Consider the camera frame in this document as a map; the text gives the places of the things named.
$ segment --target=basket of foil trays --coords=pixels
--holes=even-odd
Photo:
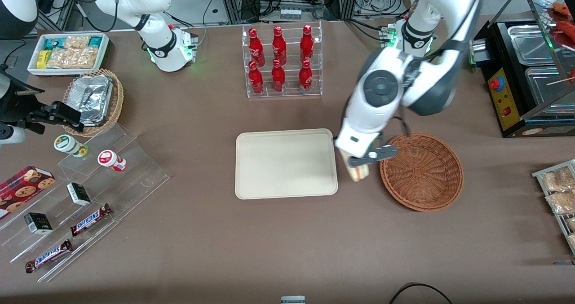
[[[109,70],[98,69],[74,79],[64,94],[64,103],[82,113],[83,132],[64,127],[69,134],[90,138],[117,122],[124,102],[124,89]]]
[[[537,178],[575,255],[575,159],[531,174]]]

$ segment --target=brown woven basket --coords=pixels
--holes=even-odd
[[[456,201],[464,185],[464,173],[449,146],[421,132],[397,136],[389,144],[395,145],[399,153],[380,163],[380,174],[398,202],[416,211],[431,212]]]
[[[82,75],[80,75],[80,77],[90,77],[90,76],[97,76],[97,75],[106,75],[106,76],[110,77],[111,79],[113,79],[113,81],[114,81],[114,87],[112,89],[112,96],[110,98],[110,106],[108,108],[107,120],[102,126],[99,126],[99,127],[84,127],[83,132],[77,132],[75,130],[72,130],[71,128],[63,126],[64,130],[69,134],[73,134],[73,135],[81,136],[81,137],[86,137],[86,138],[92,138],[98,132],[102,131],[104,128],[117,122],[119,115],[122,112],[122,104],[124,102],[124,88],[122,87],[122,83],[119,82],[118,77],[116,77],[116,75],[114,75],[114,73],[112,73],[111,71],[106,70],[106,69],[98,69],[98,70],[90,71],[89,73],[82,74]],[[64,103],[68,100],[68,95],[70,94],[70,89],[72,89],[72,83],[70,83],[70,85],[68,85],[68,89],[66,90],[66,93],[64,93],[64,99],[62,99],[64,101]]]

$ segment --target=coca-cola bottle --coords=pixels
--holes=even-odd
[[[257,37],[257,30],[250,28],[248,34],[250,35],[250,54],[252,60],[257,63],[257,66],[263,67],[263,65],[265,65],[265,57],[263,56],[263,45]]]
[[[286,40],[282,35],[281,26],[274,26],[274,41],[271,43],[271,47],[274,49],[274,58],[279,59],[282,65],[288,62],[288,51],[286,48]]]
[[[312,26],[304,26],[304,35],[300,41],[300,59],[310,60],[314,56],[314,38],[312,37]]]
[[[262,95],[263,94],[263,77],[261,72],[257,69],[257,64],[255,61],[250,61],[248,64],[250,67],[250,72],[248,77],[250,78],[250,85],[252,87],[253,94]]]
[[[300,92],[302,94],[308,94],[312,91],[313,75],[314,73],[310,69],[310,60],[302,61],[300,69]]]
[[[278,58],[274,59],[271,77],[274,79],[274,90],[277,93],[282,93],[286,85],[286,73],[283,71],[282,63]]]

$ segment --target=clear acrylic bottle rack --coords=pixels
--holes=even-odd
[[[0,242],[10,262],[20,265],[22,273],[25,273],[28,261],[70,239],[74,249],[71,253],[61,255],[29,274],[38,282],[50,281],[165,183],[169,179],[168,175],[146,155],[135,139],[131,132],[115,124],[86,142],[86,156],[75,158],[68,155],[57,167],[51,169],[56,183],[0,221]],[[126,159],[126,169],[115,172],[100,166],[97,157],[105,149],[111,149]],[[66,185],[72,181],[86,188],[92,200],[88,206],[72,202],[66,189]],[[72,237],[70,227],[96,212],[105,203],[109,204],[113,212],[88,230]],[[45,214],[53,231],[45,236],[32,234],[23,218],[28,212]]]
[[[304,25],[309,24],[312,26],[312,37],[314,38],[314,56],[311,60],[310,68],[314,73],[312,77],[312,89],[308,94],[300,92],[300,40],[304,34]],[[243,26],[242,28],[242,51],[244,54],[244,72],[246,73],[246,91],[248,98],[251,97],[308,97],[313,95],[322,95],[323,93],[323,51],[322,51],[322,24],[321,22],[308,22],[308,23],[282,23],[283,37],[286,40],[287,47],[287,63],[283,66],[286,73],[286,87],[283,93],[277,93],[273,89],[273,80],[271,78],[271,70],[273,69],[272,61],[274,60],[274,53],[271,43],[274,40],[273,27],[277,24],[253,24],[250,26]],[[250,55],[250,36],[248,30],[256,28],[257,36],[263,44],[263,55],[265,57],[265,65],[259,67],[261,75],[263,76],[263,95],[255,95],[250,85],[250,78],[248,73],[248,63],[251,60]]]

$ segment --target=yellow control panel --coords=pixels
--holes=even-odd
[[[507,77],[503,72],[503,68],[497,71],[489,81],[489,91],[491,92],[491,98],[495,104],[495,109],[497,110],[497,117],[499,118],[499,123],[503,130],[511,128],[514,124],[519,122],[519,112],[515,106],[515,100],[513,100],[513,95],[507,85]]]

